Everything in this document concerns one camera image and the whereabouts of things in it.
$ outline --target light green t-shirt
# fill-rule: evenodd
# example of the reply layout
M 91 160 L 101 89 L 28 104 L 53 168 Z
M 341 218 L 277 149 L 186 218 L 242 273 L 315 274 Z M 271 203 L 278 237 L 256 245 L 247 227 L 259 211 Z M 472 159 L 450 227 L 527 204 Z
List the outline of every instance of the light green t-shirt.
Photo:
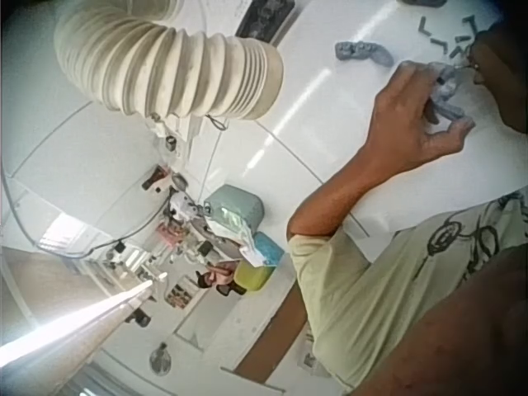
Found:
M 331 238 L 294 236 L 315 357 L 358 386 L 428 309 L 490 257 L 528 242 L 526 190 L 402 231 L 372 264 L 342 229 Z

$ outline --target white work surface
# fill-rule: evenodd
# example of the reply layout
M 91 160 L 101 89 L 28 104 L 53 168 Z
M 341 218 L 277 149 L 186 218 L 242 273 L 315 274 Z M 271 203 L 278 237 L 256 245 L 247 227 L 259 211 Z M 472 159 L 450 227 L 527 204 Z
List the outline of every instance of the white work surface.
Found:
M 369 59 L 340 62 L 334 55 L 335 43 L 373 41 L 389 49 L 397 63 L 450 62 L 441 47 L 417 32 L 421 16 L 427 17 L 433 37 L 449 41 L 451 52 L 456 35 L 471 34 L 463 17 L 475 15 L 480 30 L 498 19 L 483 4 L 450 0 L 434 9 L 396 0 L 313 0 L 279 45 L 284 85 L 259 123 L 326 181 L 364 143 L 375 94 L 394 72 Z M 411 227 L 432 215 L 477 205 L 528 184 L 526 137 L 501 122 L 493 97 L 473 85 L 472 71 L 464 73 L 452 102 L 477 123 L 464 152 L 371 191 L 352 212 L 370 235 Z

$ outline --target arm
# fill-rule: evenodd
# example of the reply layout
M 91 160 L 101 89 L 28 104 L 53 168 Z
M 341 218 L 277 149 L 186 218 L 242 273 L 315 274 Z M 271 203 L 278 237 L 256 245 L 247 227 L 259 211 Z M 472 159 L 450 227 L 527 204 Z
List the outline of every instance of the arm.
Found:
M 330 236 L 354 205 L 391 177 L 447 154 L 458 153 L 474 127 L 471 119 L 452 123 L 447 131 L 426 134 L 423 114 L 438 72 L 423 64 L 404 62 L 375 99 L 364 146 L 334 177 L 295 211 L 287 238 Z

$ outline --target window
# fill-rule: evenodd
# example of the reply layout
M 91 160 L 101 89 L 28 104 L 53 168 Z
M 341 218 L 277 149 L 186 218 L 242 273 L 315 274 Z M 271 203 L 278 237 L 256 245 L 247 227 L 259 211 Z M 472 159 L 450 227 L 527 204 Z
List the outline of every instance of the window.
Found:
M 40 245 L 56 251 L 66 250 L 70 243 L 85 229 L 85 224 L 72 216 L 61 213 L 46 229 Z

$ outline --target white flexible duct hose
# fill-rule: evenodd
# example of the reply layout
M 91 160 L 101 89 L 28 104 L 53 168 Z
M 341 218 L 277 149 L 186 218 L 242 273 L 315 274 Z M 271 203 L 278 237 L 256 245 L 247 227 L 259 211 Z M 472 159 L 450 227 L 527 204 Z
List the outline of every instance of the white flexible duct hose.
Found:
M 172 17 L 177 0 L 82 0 L 60 10 L 55 50 L 84 93 L 126 115 L 256 119 L 275 101 L 283 65 L 254 39 L 210 38 L 148 20 Z

